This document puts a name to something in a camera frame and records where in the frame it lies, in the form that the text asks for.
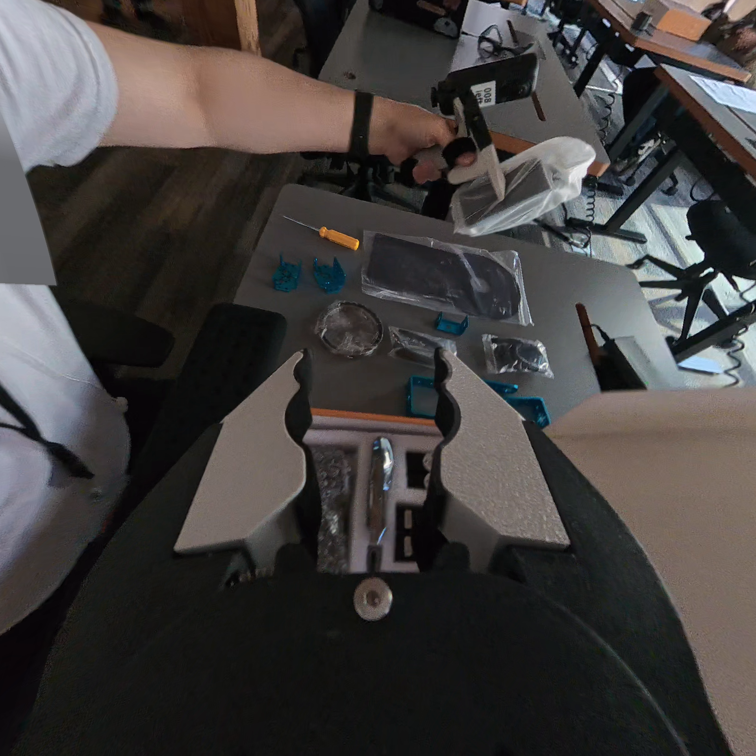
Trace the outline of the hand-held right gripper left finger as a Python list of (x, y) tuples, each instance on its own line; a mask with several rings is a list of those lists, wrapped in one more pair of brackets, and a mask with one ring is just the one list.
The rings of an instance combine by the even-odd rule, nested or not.
[(174, 552), (241, 550), (271, 570), (281, 547), (317, 561), (321, 493), (304, 438), (312, 424), (312, 353), (293, 353), (221, 422)]

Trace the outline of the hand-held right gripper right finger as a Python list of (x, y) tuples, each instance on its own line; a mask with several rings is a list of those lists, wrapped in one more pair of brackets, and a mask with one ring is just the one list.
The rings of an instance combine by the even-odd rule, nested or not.
[(464, 545), (478, 573), (506, 547), (568, 550), (523, 417), (450, 350), (438, 348), (434, 363), (441, 440), (428, 487), (432, 527)]

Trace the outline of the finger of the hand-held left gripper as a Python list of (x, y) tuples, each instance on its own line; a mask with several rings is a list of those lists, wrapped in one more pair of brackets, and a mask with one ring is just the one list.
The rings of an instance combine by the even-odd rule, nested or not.
[(476, 170), (478, 178), (487, 177), (497, 201), (502, 202), (506, 197), (506, 178), (500, 165), (496, 146), (491, 143), (478, 150), (472, 167)]

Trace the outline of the shiny silver part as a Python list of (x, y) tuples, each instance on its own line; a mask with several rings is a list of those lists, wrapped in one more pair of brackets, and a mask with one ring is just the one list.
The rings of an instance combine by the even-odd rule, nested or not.
[(367, 552), (366, 566), (369, 573), (380, 570), (383, 558), (383, 537), (387, 528), (386, 507), (392, 487), (395, 465), (391, 441), (380, 436), (373, 440), (367, 488)]

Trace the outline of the kit box with foam insert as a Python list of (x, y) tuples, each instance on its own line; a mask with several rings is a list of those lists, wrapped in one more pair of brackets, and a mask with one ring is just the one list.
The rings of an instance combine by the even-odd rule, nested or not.
[(571, 546), (305, 574), (297, 753), (754, 754), (754, 388), (594, 395), (527, 430)]

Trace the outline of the orange screwdriver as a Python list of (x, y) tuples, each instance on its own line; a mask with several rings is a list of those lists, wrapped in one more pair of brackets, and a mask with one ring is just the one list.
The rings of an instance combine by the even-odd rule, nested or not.
[(320, 238), (332, 242), (335, 245), (341, 246), (347, 250), (357, 251), (360, 248), (360, 241), (356, 237), (349, 236), (346, 233), (338, 232), (325, 226), (316, 227), (314, 225), (298, 221), (287, 215), (282, 215), (281, 217), (288, 222), (292, 222), (294, 224), (297, 224), (298, 226), (316, 232), (316, 234)]

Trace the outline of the person's left forearm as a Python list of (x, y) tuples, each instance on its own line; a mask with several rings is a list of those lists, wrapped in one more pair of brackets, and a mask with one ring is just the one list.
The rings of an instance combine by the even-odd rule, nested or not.
[(258, 55), (89, 24), (118, 88), (103, 146), (344, 153), (354, 95)]

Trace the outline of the wood-edged office desk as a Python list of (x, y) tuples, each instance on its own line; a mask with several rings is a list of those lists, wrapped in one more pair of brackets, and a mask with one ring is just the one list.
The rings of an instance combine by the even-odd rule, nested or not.
[[(517, 154), (553, 137), (578, 138), (595, 150), (589, 173), (600, 177), (609, 168), (610, 158), (547, 38), (546, 24), (480, 2), (471, 2), (467, 10), (465, 26), (469, 31), (481, 32), (496, 23), (507, 32), (506, 22), (511, 20), (515, 31), (532, 36), (541, 49), (536, 95), (543, 118), (530, 98), (485, 108), (496, 148)], [(430, 110), (431, 87), (446, 77), (457, 44), (377, 14), (368, 2), (356, 2), (319, 78), (344, 89), (370, 91)]]
[(747, 167), (755, 158), (754, 113), (716, 101), (710, 90), (713, 85), (719, 85), (748, 96), (754, 95), (754, 91), (666, 64), (657, 67), (656, 76), (718, 146), (723, 147), (747, 172), (754, 174), (754, 167)]
[(649, 57), (655, 55), (692, 70), (708, 72), (721, 79), (745, 84), (751, 73), (709, 43), (691, 42), (665, 31), (645, 30), (635, 33), (634, 18), (643, 4), (624, 1), (587, 1), (611, 28), (610, 39), (619, 39), (622, 44), (640, 50)]

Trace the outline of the grey desk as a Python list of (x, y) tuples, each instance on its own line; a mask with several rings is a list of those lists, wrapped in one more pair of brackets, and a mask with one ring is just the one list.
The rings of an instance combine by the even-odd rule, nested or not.
[[(542, 397), (553, 420), (600, 390), (575, 310), (578, 303), (586, 307), (591, 322), (609, 336), (635, 337), (655, 367), (662, 389), (684, 387), (682, 374), (637, 278), (625, 267), (501, 235), (466, 240), (454, 235), (453, 226), (447, 222), (288, 184), (279, 193), (252, 252), (234, 303), (275, 311), (286, 318), (287, 332), (277, 365), (300, 348), (312, 351), (313, 408), (403, 416), (408, 379), (414, 374), (431, 374), (420, 365), (389, 357), (387, 335), (379, 349), (367, 358), (350, 360), (326, 350), (315, 335), (315, 324), (329, 303), (339, 298), (360, 302), (378, 314), (384, 327), (400, 326), (423, 333), (432, 332), (436, 316), (426, 308), (365, 295), (361, 290), (364, 252), (345, 251), (345, 256), (339, 257), (346, 270), (345, 288), (338, 295), (326, 295), (313, 280), (312, 263), (321, 254), (331, 262), (337, 251), (335, 245), (288, 222), (282, 215), (308, 224), (335, 226), (337, 231), (359, 238), (365, 231), (381, 232), (430, 237), (487, 250), (517, 251), (534, 324), (519, 327), (472, 318), (458, 345), (458, 356), (478, 375), (483, 375), (482, 334), (542, 341), (554, 378), (526, 376), (519, 383), (519, 392)], [(302, 260), (302, 273), (294, 292), (282, 293), (272, 286), (279, 254), (288, 261)]]

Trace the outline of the person's left hand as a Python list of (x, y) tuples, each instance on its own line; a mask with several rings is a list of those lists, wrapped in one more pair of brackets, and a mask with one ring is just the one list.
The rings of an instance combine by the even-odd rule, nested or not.
[(457, 127), (444, 117), (412, 104), (385, 98), (374, 98), (368, 128), (367, 151), (371, 156), (384, 156), (393, 165), (402, 165), (413, 158), (413, 178), (418, 184), (438, 180), (440, 163), (428, 156), (428, 150), (442, 150), (458, 136)]

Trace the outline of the plastic bag of black rings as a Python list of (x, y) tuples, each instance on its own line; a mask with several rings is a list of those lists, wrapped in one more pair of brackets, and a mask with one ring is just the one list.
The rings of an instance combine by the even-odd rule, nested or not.
[(553, 379), (553, 371), (543, 342), (494, 334), (482, 336), (485, 372), (491, 375), (522, 373)]

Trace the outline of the black wristband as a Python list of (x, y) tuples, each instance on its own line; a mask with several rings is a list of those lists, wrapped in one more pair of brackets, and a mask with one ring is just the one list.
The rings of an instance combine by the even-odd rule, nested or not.
[(354, 110), (348, 157), (351, 161), (362, 162), (369, 158), (371, 121), (373, 116), (374, 96), (365, 91), (354, 92)]

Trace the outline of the round clear bag of screws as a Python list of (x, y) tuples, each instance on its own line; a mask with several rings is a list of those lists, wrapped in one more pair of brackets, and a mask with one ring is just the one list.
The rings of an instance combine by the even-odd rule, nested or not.
[(336, 300), (317, 317), (315, 335), (329, 352), (344, 358), (371, 356), (383, 342), (379, 316), (358, 302)]

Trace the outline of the cardboard box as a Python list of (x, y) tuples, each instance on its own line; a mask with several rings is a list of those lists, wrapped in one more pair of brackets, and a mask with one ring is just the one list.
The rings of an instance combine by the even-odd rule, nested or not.
[(654, 30), (691, 43), (697, 43), (712, 24), (705, 15), (680, 2), (645, 1), (639, 11), (649, 16)]

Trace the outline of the person's white shirt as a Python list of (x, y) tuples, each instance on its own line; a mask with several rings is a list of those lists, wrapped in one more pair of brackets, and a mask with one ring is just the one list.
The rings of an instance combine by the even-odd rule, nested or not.
[[(116, 114), (115, 72), (86, 22), (46, 2), (2, 2), (2, 118), (24, 172), (74, 165)], [(2, 283), (1, 629), (62, 584), (126, 483), (130, 439), (47, 285)]]

